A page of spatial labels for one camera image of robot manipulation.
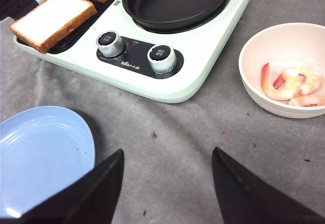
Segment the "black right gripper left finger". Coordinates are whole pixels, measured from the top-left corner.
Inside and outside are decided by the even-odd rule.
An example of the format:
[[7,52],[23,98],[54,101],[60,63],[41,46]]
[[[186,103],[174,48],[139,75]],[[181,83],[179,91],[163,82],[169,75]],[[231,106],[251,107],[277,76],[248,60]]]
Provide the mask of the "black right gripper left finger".
[[121,149],[78,181],[16,220],[17,223],[111,223],[122,187]]

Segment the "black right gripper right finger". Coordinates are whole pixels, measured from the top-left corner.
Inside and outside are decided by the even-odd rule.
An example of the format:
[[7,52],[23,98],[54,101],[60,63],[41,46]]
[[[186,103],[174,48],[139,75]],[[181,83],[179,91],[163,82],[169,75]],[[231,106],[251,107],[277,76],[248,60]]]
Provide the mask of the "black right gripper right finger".
[[224,223],[324,223],[324,217],[253,174],[219,147],[214,188]]

